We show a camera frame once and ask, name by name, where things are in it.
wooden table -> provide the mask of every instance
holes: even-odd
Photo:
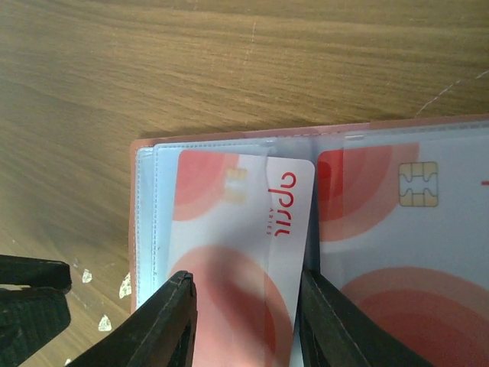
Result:
[[[488,26],[485,0],[0,0],[0,252],[73,275],[25,365],[128,316],[132,140],[487,113]]]

card chip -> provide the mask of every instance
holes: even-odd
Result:
[[[403,163],[399,166],[399,204],[401,206],[438,205],[438,164]]]
[[[246,200],[248,171],[244,168],[228,168],[225,174],[224,197],[227,202],[239,204]]]

white paint chip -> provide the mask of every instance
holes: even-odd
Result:
[[[99,331],[110,331],[112,330],[112,324],[108,319],[107,315],[104,315],[99,322]]]
[[[83,271],[82,282],[83,283],[89,283],[92,281],[92,278],[93,278],[93,276],[92,276],[92,273],[90,272],[90,270],[85,269]]]
[[[128,273],[124,280],[122,281],[121,287],[119,288],[119,298],[124,298],[131,294],[131,273]]]

black plastic object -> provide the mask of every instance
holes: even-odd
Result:
[[[70,367],[190,367],[197,322],[196,286],[175,273],[120,327]]]
[[[0,255],[1,367],[20,365],[70,325],[70,289],[63,262]]]
[[[305,367],[431,366],[308,270],[300,286],[300,342]]]

wood grain surface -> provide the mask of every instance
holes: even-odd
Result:
[[[0,252],[73,275],[24,365],[128,316],[132,140],[487,113],[488,29],[485,0],[0,0]]]

